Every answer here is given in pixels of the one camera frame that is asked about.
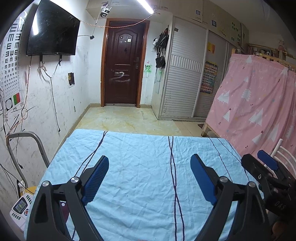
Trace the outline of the person's right hand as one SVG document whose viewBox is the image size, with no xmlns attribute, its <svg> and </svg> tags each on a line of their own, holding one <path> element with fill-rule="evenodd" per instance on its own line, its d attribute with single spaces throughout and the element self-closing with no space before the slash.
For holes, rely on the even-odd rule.
<svg viewBox="0 0 296 241">
<path fill-rule="evenodd" d="M 270 240 L 292 240 L 295 238 L 295 215 L 277 216 L 267 210 L 269 224 L 271 226 Z"/>
</svg>

